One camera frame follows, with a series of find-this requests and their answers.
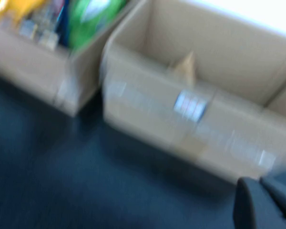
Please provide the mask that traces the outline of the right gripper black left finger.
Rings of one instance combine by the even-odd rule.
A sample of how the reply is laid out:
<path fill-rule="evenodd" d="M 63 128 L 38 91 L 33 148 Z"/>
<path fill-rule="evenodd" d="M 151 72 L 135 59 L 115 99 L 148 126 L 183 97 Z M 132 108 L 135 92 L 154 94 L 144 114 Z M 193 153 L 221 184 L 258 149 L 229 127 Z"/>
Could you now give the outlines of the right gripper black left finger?
<path fill-rule="evenodd" d="M 236 229 L 286 229 L 286 218 L 270 194 L 248 177 L 237 181 L 233 221 Z"/>

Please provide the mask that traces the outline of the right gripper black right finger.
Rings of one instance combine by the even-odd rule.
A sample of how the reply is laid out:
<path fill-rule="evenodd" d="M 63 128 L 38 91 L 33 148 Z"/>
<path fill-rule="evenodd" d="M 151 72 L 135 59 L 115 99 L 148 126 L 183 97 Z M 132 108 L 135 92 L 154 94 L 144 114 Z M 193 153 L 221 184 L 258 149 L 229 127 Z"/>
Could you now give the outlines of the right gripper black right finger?
<path fill-rule="evenodd" d="M 262 177 L 260 183 L 286 215 L 286 186 L 270 177 Z"/>

